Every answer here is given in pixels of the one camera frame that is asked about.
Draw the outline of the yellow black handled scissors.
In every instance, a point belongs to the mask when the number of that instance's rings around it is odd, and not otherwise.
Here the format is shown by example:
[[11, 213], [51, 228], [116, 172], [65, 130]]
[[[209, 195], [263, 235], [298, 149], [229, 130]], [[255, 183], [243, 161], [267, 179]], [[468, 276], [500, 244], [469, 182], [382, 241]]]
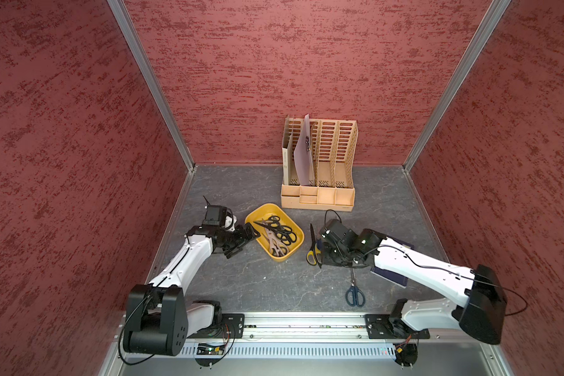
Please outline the yellow black handled scissors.
[[321, 267], [322, 266], [321, 251], [318, 248], [318, 240], [316, 238], [315, 230], [312, 224], [310, 224], [310, 239], [311, 239], [310, 250], [308, 250], [305, 260], [310, 266]]

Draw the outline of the yellow plastic storage tray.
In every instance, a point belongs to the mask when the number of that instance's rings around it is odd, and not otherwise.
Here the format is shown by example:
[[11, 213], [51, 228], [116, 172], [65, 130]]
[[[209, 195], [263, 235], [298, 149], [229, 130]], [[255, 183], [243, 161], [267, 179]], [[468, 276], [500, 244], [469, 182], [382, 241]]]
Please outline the yellow plastic storage tray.
[[245, 219], [259, 233], [258, 244], [276, 262], [283, 262], [299, 250], [305, 234], [278, 205], [267, 203]]

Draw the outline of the dark blue handled scissors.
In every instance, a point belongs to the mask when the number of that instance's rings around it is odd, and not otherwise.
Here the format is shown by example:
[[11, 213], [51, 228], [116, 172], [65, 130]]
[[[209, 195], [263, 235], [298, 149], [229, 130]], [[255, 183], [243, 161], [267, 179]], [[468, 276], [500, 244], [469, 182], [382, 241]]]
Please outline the dark blue handled scissors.
[[366, 299], [364, 293], [358, 288], [354, 269], [350, 269], [350, 286], [346, 291], [346, 303], [351, 307], [363, 307]]

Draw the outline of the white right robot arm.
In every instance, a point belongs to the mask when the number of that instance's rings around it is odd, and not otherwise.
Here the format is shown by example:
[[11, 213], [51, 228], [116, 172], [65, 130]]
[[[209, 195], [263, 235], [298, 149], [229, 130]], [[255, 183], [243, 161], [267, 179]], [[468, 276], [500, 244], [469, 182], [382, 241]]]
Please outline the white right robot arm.
[[399, 299], [384, 321], [393, 338], [416, 338], [430, 329], [460, 330], [489, 345], [501, 342], [507, 298], [495, 272], [445, 263], [415, 251], [389, 235], [366, 229], [322, 230], [321, 263], [371, 272], [395, 285], [414, 281], [438, 294], [438, 299]]

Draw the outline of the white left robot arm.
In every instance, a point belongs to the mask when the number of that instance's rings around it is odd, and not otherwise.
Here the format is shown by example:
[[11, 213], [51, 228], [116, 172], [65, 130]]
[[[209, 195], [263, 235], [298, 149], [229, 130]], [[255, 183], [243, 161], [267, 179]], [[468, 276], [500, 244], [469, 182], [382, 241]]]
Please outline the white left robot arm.
[[193, 227], [178, 254], [153, 280], [129, 293], [119, 352], [176, 356], [187, 338], [225, 327], [216, 301], [186, 304], [185, 293], [197, 271], [216, 249], [236, 255], [260, 234], [251, 224], [234, 230], [218, 226]]

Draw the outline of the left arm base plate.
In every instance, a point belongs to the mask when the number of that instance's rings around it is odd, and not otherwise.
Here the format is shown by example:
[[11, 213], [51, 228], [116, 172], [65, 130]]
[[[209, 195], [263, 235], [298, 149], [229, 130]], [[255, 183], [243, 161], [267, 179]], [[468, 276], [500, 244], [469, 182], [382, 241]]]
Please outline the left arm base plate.
[[191, 335], [195, 339], [223, 339], [242, 338], [244, 335], [245, 315], [243, 313], [224, 313], [221, 321], [215, 326], [201, 329]]

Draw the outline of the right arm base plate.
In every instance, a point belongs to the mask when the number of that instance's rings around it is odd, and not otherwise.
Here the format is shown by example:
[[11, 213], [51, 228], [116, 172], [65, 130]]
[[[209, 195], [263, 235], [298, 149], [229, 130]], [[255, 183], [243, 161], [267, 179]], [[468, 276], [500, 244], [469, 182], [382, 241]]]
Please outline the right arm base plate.
[[416, 340], [430, 339], [428, 329], [416, 331], [404, 324], [401, 319], [388, 314], [366, 314], [364, 319], [369, 339], [405, 340], [408, 337]]

